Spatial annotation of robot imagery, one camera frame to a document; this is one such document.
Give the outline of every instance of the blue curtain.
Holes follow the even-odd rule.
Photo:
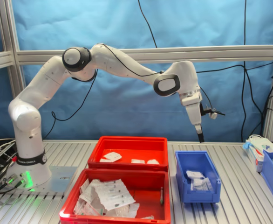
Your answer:
[[[137,0],[14,0],[14,15],[21,50],[91,48],[103,42],[116,48],[153,48],[154,42],[139,10]],[[158,47],[242,45],[244,0],[161,1],[141,0]],[[273,44],[273,0],[248,0],[246,44]],[[247,62],[252,68],[266,62]],[[197,71],[221,69],[243,62],[195,63]],[[170,64],[144,64],[155,71]],[[23,66],[28,84],[41,66]],[[250,70],[254,100],[263,108],[270,90],[273,64]],[[243,69],[198,74],[199,84],[213,107],[226,116],[212,120],[202,117],[206,141],[240,141],[244,119],[241,104]],[[42,134],[54,119],[68,118],[81,105],[90,83],[68,79],[53,99],[41,109]],[[203,104],[209,105],[203,95]],[[244,91],[248,137],[260,121],[252,104],[248,81]],[[9,119],[0,119],[0,137],[13,137]],[[103,135],[157,136],[168,140],[197,141],[185,108],[177,94],[163,98],[152,86],[139,80],[121,78],[99,71],[82,109],[70,120],[56,122],[48,139],[98,139]]]

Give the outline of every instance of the medicine package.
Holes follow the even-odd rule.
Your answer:
[[[187,170],[186,174],[191,179],[192,191],[213,191],[209,178],[205,178],[201,172]]]
[[[135,218],[140,206],[135,203],[122,180],[93,180],[90,183],[87,179],[80,192],[75,214]]]

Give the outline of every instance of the metal table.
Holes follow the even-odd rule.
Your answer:
[[[44,142],[48,163],[56,166],[78,166],[69,194],[80,172],[87,168],[88,158],[97,141]],[[171,219],[177,224],[272,223],[273,196],[263,177],[253,166],[240,143],[169,142],[169,175],[171,181]],[[174,151],[207,151],[222,180],[220,202],[183,204],[176,182]],[[0,196],[0,223],[59,223],[59,211],[66,196],[17,192]]]

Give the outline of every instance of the white robotic arm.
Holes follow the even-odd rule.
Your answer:
[[[176,62],[166,72],[154,72],[122,51],[105,44],[96,44],[91,50],[69,48],[62,57],[54,56],[49,59],[31,83],[9,105],[18,160],[7,170],[7,176],[21,176],[25,180],[21,189],[38,186],[51,177],[46,164],[38,109],[54,96],[66,78],[91,81],[95,77],[96,69],[120,77],[140,79],[153,85],[154,91],[163,97],[178,92],[200,142],[204,141],[200,108],[202,96],[196,70],[191,62]]]

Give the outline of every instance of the electrical wire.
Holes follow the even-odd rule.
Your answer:
[[[55,123],[56,123],[56,120],[58,120],[58,121],[66,121],[66,120],[69,120],[69,119],[71,119],[80,109],[81,109],[81,107],[84,105],[84,103],[85,103],[85,100],[86,100],[86,98],[87,98],[87,96],[89,95],[89,93],[90,93],[90,91],[91,91],[91,89],[92,89],[92,86],[93,86],[93,84],[94,84],[94,82],[95,82],[95,79],[96,79],[96,77],[97,77],[97,73],[98,73],[98,70],[96,70],[95,71],[95,74],[94,74],[94,79],[93,79],[93,82],[92,82],[92,84],[91,84],[91,86],[90,86],[90,88],[89,88],[89,91],[87,92],[87,95],[85,96],[85,99],[83,100],[83,102],[82,102],[82,104],[81,104],[81,106],[69,117],[69,118],[67,118],[67,119],[58,119],[57,117],[56,117],[56,114],[55,114],[55,112],[53,112],[52,111],[52,116],[53,116],[53,118],[54,118],[54,123],[53,123],[53,125],[52,125],[52,128],[51,128],[51,130],[47,133],[47,135],[43,138],[43,140],[45,140],[46,138],[47,138],[47,136],[52,132],[52,130],[53,130],[53,128],[54,128],[54,126],[55,126]]]
[[[143,14],[143,17],[144,17],[144,19],[146,20],[146,22],[147,22],[147,24],[148,24],[149,30],[150,30],[151,35],[152,35],[152,39],[153,39],[153,41],[154,41],[155,47],[157,48],[157,45],[156,45],[155,38],[154,38],[154,35],[153,35],[153,33],[152,33],[151,27],[150,27],[150,25],[149,25],[149,23],[148,23],[148,21],[147,21],[147,19],[146,19],[146,16],[144,15],[144,13],[143,13],[143,11],[142,11],[142,7],[141,7],[140,0],[138,0],[138,5],[140,6],[141,13]]]
[[[271,87],[271,89],[270,89],[270,91],[269,91],[269,93],[268,93],[268,96],[267,96],[267,98],[266,98],[266,101],[265,101],[265,105],[264,105],[264,109],[263,109],[263,120],[265,120],[265,117],[266,117],[267,105],[268,105],[268,103],[269,103],[269,99],[273,97],[273,96],[270,96],[271,93],[272,93],[272,91],[273,91],[273,85],[272,85],[272,87]],[[260,126],[260,124],[261,124],[261,122],[258,123],[258,124],[255,126],[255,128],[254,128],[253,131],[250,133],[250,135],[253,134],[253,132]]]
[[[127,68],[129,71],[131,71],[132,73],[134,73],[135,75],[137,75],[137,76],[139,76],[139,77],[146,77],[146,76],[153,76],[153,75],[155,75],[155,74],[161,74],[161,72],[155,72],[155,73],[153,73],[153,74],[149,74],[149,75],[144,75],[144,76],[141,76],[141,75],[139,75],[139,74],[137,74],[137,73],[135,73],[134,71],[132,71],[131,69],[129,69],[116,55],[115,55],[115,53],[107,46],[107,45],[105,45],[104,43],[102,43],[102,45],[104,46],[104,47],[106,47],[114,56],[115,56],[115,58],[116,59],[118,59],[118,61],[125,67],[125,68]]]
[[[257,66],[257,67],[251,68],[251,69],[246,69],[246,70],[248,71],[248,70],[252,70],[252,69],[258,69],[258,68],[261,68],[261,67],[264,67],[264,66],[267,66],[267,65],[270,65],[270,64],[273,64],[273,62],[268,63],[268,64],[264,64],[264,65],[260,65],[260,66]]]
[[[273,111],[273,109],[271,109],[271,108],[267,108],[267,110]]]
[[[203,88],[202,88],[202,87],[200,87],[200,88],[201,88],[201,90],[203,91],[203,93],[205,94],[205,96],[207,97],[207,99],[208,99],[208,101],[209,101],[209,103],[210,103],[210,107],[213,109],[213,106],[212,106],[212,103],[211,103],[209,97],[207,96],[207,94],[205,93],[205,91],[203,90]]]
[[[244,119],[243,119],[243,123],[242,123],[242,127],[241,127],[241,142],[243,142],[243,128],[244,128],[244,124],[245,124],[245,120],[246,120],[246,111],[245,111],[244,101],[243,101],[244,85],[245,85],[245,71],[244,71],[244,76],[243,76],[242,93],[241,93],[241,103],[242,103],[242,108],[243,108],[243,112],[244,112]]]
[[[3,144],[3,145],[0,146],[0,152],[2,152],[5,156],[9,157],[10,159],[12,159],[12,157],[9,156],[9,155],[7,155],[6,153],[4,153],[4,152],[1,150],[1,148],[4,147],[4,146],[10,145],[10,144],[12,144],[12,143],[14,143],[14,142],[15,142],[15,140],[13,140],[13,141],[11,141],[11,142],[8,142],[8,143],[5,143],[5,144]]]

